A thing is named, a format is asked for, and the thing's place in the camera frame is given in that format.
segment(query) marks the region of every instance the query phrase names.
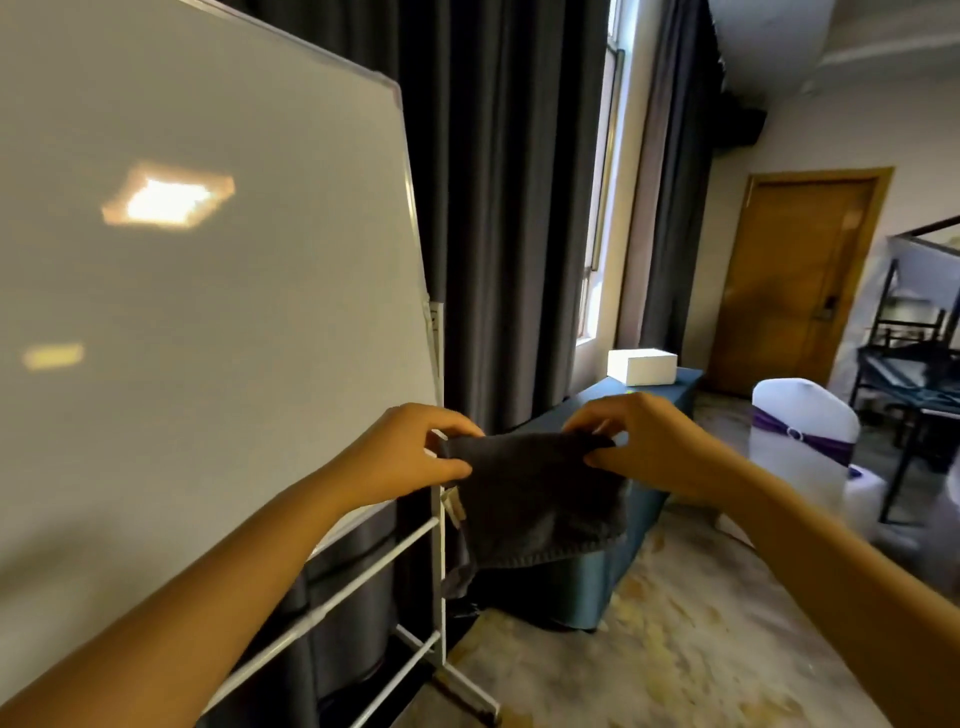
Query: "whiteboard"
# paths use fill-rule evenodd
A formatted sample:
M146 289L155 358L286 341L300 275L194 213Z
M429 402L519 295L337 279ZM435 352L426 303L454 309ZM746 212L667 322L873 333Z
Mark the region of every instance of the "whiteboard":
M0 701L437 400L394 85L196 0L2 16Z

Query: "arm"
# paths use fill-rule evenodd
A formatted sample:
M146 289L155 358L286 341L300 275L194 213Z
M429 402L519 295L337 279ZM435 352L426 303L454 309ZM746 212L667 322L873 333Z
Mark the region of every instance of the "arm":
M0 707L0 725L194 725L334 523L362 505L469 474L467 463L423 451L431 429L483 435L439 407L388 410L327 465Z
M565 428L627 430L588 464L727 513L894 725L960 725L960 610L946 599L666 400L595 400Z

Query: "hand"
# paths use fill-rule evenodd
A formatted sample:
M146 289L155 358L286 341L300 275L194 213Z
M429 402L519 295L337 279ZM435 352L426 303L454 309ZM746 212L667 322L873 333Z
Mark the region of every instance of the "hand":
M626 445L595 450L585 458L587 464L719 504L722 494L711 491L709 468L732 451L662 397L635 393L589 401L564 425L564 432L570 430L608 437L626 430Z
M483 437L483 430L458 412L428 404L402 404L384 412L322 471L336 477L350 509L470 475L471 467L463 460L431 457L423 451L436 451L434 429Z

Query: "black metal frame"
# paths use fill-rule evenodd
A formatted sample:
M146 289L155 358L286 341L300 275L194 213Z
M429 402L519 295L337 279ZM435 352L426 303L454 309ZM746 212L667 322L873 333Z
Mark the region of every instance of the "black metal frame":
M938 250L943 250L944 247L931 243L927 240L922 240L919 236L926 234L928 232L934 232L942 230L944 228L949 228L954 225L960 225L960 215L950 217L946 220L941 220L938 223L933 223L931 225L926 225L921 228L916 228L914 230L904 232L900 235L895 235L894 237L907 238L913 243L924 245L927 247L935 247ZM950 251L951 253L956 253L960 255L960 252ZM887 276L883 282L883 291L880 294L880 301L876 307L876 314L874 315L874 322L870 328L870 338L867 342L867 346L864 349L874 349L877 351L895 351L896 346L894 342L896 341L914 341L920 343L922 341L928 341L934 348L941 349L944 352L944 357L949 357L950 352L950 343L953 340L953 335L957 330L957 325L960 323L960 290L957 292L956 299L953 302L953 307L950 310L949 314L943 308L938 309L936 322L933 324L925 322L913 322L913 321L897 321L895 319L884 319L883 309L887 304L887 299L890 295L890 288L893 285L894 276L897 272L897 261L894 259L890 263L890 268L887 271ZM878 340L880 334L880 328L887 327L885 330L885 335L882 339ZM890 327L911 327L919 329L929 329L931 333L930 339L913 339L908 336L897 336L894 335ZM934 378L929 382L929 385L936 387L940 376L945 372L941 372L938 375L935 374ZM850 407L853 407L856 403L856 396L859 391L863 388L868 389L880 389L885 394L898 399L900 401L900 406L903 408L903 421L898 430L897 440L898 442L902 441L903 429L906 427L907 420L912 416L913 426L910 429L910 433L907 436L906 442L902 444L902 455L900 456L900 462L897 465L897 470L894 473L893 480L890 482L890 486L887 489L887 493L883 500L883 507L880 511L880 522L881 523L890 523L889 520L890 510L893 508L894 503L896 502L897 496L900 493L900 489L903 485L903 478L906 476L907 468L910 465L910 461L913 460L913 457L916 453L916 448L920 442L920 436L924 427L928 424L929 418L949 418L949 419L960 419L954 412L940 410L934 404L928 406L920 407L914 402L906 401L903 398L899 398L895 391L890 391L887 389L882 389L874 386L873 384L864 381L863 373L863 363L860 358L857 358L857 368L856 368L856 378L853 381L853 391L850 395Z

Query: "cloth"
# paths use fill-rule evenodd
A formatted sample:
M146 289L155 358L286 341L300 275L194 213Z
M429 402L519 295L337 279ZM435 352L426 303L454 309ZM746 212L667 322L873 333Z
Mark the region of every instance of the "cloth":
M754 427L762 429L764 432L774 432L778 435L784 435L792 440L804 443L804 445L815 449L821 455L828 457L833 462L839 463L845 468L850 465L850 461L853 459L854 443L844 443L829 437L820 437L819 435L807 435L794 429L787 423L778 420L769 412L764 412L759 407L754 407Z
M584 455L613 440L581 432L461 437L441 457L466 460L457 484L469 560L444 580L463 596L480 569L516 569L600 551L627 531L628 481L591 468Z

